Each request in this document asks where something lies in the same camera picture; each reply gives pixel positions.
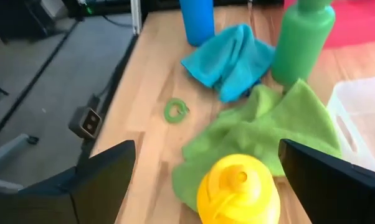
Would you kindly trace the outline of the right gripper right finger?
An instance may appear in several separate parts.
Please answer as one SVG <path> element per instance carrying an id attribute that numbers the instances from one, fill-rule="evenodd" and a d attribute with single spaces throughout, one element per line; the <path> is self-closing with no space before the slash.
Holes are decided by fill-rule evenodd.
<path id="1" fill-rule="evenodd" d="M 281 139 L 284 173 L 312 224 L 375 224 L 375 172 Z"/>

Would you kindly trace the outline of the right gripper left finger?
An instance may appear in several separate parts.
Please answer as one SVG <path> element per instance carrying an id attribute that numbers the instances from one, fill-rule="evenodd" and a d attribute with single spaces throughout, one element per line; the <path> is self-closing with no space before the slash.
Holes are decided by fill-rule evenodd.
<path id="1" fill-rule="evenodd" d="M 17 192 L 0 190 L 0 224 L 114 224 L 135 160 L 126 140 Z"/>

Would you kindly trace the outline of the green microfibre cloth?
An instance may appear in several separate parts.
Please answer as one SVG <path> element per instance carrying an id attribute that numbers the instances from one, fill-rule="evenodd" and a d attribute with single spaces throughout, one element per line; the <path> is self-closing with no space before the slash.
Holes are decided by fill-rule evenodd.
<path id="1" fill-rule="evenodd" d="M 183 146 L 184 161 L 172 171 L 175 196 L 196 210 L 202 178 L 219 159 L 231 154 L 250 155 L 275 177 L 283 176 L 278 158 L 281 139 L 291 139 L 337 158 L 342 156 L 330 114 L 306 82 L 298 80 L 284 94 L 256 85 L 245 103 L 221 111 Z"/>

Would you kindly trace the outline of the yellow sports bottle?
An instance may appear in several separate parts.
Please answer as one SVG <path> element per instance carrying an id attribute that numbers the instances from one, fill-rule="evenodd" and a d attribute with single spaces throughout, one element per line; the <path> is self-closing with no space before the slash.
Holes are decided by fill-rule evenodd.
<path id="1" fill-rule="evenodd" d="M 268 168 L 246 154 L 217 161 L 197 191 L 202 224 L 278 224 L 280 197 Z"/>

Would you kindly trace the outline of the green sports bottle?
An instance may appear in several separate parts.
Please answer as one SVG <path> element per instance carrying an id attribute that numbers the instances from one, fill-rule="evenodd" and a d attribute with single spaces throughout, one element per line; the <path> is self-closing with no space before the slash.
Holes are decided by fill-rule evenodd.
<path id="1" fill-rule="evenodd" d="M 333 0 L 297 0 L 285 11 L 272 64 L 273 79 L 290 86 L 306 80 L 335 24 Z"/>

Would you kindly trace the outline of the teal microfibre cloth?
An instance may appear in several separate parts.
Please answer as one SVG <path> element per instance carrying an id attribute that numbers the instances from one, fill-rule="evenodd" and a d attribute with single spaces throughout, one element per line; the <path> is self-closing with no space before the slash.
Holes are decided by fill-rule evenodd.
<path id="1" fill-rule="evenodd" d="M 181 65 L 198 82 L 230 103 L 260 82 L 273 62 L 275 49 L 254 36 L 251 26 L 238 24 L 210 38 Z"/>

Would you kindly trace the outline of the blue sports bottle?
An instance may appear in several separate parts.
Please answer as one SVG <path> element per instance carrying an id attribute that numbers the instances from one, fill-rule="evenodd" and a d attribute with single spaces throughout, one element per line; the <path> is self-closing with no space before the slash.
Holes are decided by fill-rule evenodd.
<path id="1" fill-rule="evenodd" d="M 215 35 L 213 0 L 179 0 L 187 41 L 198 47 Z"/>

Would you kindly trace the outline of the small clear plastic bin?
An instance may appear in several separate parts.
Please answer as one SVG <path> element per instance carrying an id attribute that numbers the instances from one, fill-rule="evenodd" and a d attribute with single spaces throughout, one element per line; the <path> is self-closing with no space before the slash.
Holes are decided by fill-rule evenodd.
<path id="1" fill-rule="evenodd" d="M 327 109 L 342 158 L 375 171 L 375 77 L 337 83 Z"/>

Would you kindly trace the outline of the grey chair leg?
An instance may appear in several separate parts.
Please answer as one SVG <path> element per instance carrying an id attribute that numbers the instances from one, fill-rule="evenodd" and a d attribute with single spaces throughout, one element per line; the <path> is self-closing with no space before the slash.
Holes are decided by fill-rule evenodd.
<path id="1" fill-rule="evenodd" d="M 28 134 L 20 134 L 18 137 L 12 139 L 11 141 L 5 143 L 0 147 L 0 162 L 5 160 L 7 156 L 9 156 L 12 152 L 14 152 L 17 148 L 19 148 L 23 144 L 30 144 L 36 145 L 39 142 L 39 138 L 35 136 L 31 136 Z M 24 187 L 20 184 L 16 184 L 13 182 L 7 182 L 5 180 L 0 179 L 0 191 L 10 191 L 10 192 L 18 192 Z"/>

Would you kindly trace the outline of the pink plastic tray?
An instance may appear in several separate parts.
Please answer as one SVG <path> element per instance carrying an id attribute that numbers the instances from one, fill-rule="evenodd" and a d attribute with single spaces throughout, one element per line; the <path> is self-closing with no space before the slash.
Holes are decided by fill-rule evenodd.
<path id="1" fill-rule="evenodd" d="M 375 41 L 375 0 L 285 0 L 278 48 L 321 50 Z"/>

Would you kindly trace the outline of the black box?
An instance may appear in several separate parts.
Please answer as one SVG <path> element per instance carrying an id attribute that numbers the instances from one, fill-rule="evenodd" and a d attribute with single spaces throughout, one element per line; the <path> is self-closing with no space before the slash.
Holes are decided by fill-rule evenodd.
<path id="1" fill-rule="evenodd" d="M 0 0 L 0 39 L 41 39 L 55 33 L 42 0 Z"/>

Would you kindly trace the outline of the silver aluminium bracket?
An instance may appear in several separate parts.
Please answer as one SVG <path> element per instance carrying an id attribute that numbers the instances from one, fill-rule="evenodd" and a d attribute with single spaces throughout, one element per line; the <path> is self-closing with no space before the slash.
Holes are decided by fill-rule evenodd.
<path id="1" fill-rule="evenodd" d="M 139 35 L 142 29 L 141 21 L 141 1 L 140 0 L 130 0 L 131 5 L 131 15 L 132 15 L 132 26 L 133 33 Z"/>

